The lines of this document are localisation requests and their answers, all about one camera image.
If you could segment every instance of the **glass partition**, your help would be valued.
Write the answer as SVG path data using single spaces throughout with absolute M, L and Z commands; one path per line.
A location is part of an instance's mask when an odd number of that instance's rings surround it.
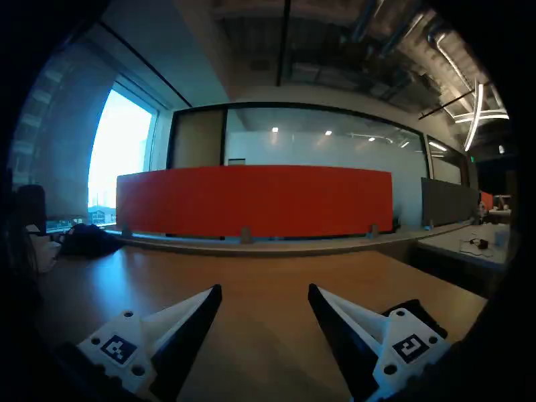
M 345 113 L 261 107 L 229 109 L 225 143 L 226 165 L 240 160 L 390 172 L 395 219 L 405 227 L 421 224 L 421 178 L 428 171 L 420 134 Z

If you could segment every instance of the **wooden desk surface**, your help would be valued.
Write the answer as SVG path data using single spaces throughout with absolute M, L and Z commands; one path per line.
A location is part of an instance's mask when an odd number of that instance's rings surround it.
M 51 345 L 78 343 L 122 310 L 151 314 L 215 283 L 223 301 L 179 401 L 347 401 L 348 389 L 308 303 L 309 283 L 381 312 L 418 298 L 462 339 L 485 299 L 374 251 L 250 259 L 125 247 L 63 259 L 40 287 L 38 328 Z

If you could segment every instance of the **ceiling light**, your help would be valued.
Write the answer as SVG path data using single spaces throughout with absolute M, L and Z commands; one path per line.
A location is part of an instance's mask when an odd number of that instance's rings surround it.
M 485 115 L 480 116 L 480 120 L 487 120 L 487 119 L 510 119 L 508 115 Z M 472 117 L 466 117 L 465 119 L 455 120 L 455 123 L 465 123 L 466 121 L 472 121 Z
M 471 143 L 473 142 L 474 134 L 476 133 L 478 121 L 480 120 L 480 112 L 482 111 L 483 94 L 484 94 L 484 85 L 478 84 L 478 93 L 476 94 L 476 107 L 474 109 L 474 119 L 471 122 L 471 127 L 469 128 L 469 134 L 467 134 L 467 140 L 465 141 L 465 152 L 469 151 L 469 148 L 471 148 Z
M 506 109 L 488 109 L 487 111 L 481 111 L 480 112 L 480 118 L 482 118 L 484 115 L 505 115 L 507 113 Z M 462 115 L 456 115 L 452 117 L 454 120 L 459 119 L 460 117 L 473 117 L 473 112 L 471 113 L 463 113 Z
M 428 143 L 432 146 L 432 147 L 436 147 L 438 149 L 441 149 L 442 151 L 446 151 L 447 149 L 445 147 L 442 147 L 441 145 L 439 145 L 438 143 L 435 143 L 433 141 L 428 141 Z

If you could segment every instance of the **ceiling duct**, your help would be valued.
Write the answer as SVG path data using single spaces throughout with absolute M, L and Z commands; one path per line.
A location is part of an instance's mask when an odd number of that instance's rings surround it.
M 452 57 L 445 51 L 445 49 L 441 46 L 441 41 L 451 32 L 451 29 L 447 26 L 446 23 L 441 21 L 438 17 L 436 17 L 430 24 L 430 30 L 428 31 L 428 35 L 426 37 L 426 40 L 428 41 L 428 44 L 435 50 L 437 50 L 441 55 L 447 60 L 448 64 L 454 69 L 458 77 L 460 77 L 460 80 L 464 83 L 464 85 L 467 87 L 468 90 L 473 90 L 473 87 L 467 81 L 467 78 L 464 76 L 458 65 L 454 62 Z
M 415 2 L 409 15 L 398 25 L 397 29 L 393 32 L 393 35 L 391 35 L 383 46 L 380 51 L 380 57 L 385 57 L 390 54 L 400 44 L 402 39 L 415 29 L 423 19 L 426 11 L 427 7 L 423 5 L 422 1 Z
M 363 10 L 359 13 L 359 18 L 354 22 L 354 29 L 350 33 L 350 41 L 357 43 L 363 39 L 376 11 L 382 3 L 383 0 L 368 0 L 366 2 Z

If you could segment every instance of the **recessed light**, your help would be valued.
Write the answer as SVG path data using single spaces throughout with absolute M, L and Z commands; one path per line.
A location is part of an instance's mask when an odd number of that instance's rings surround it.
M 433 142 L 433 141 L 428 141 L 428 143 L 432 146 L 432 147 L 436 147 L 437 149 L 441 149 L 442 151 L 446 151 L 447 149 L 445 147 L 442 147 L 441 145 Z

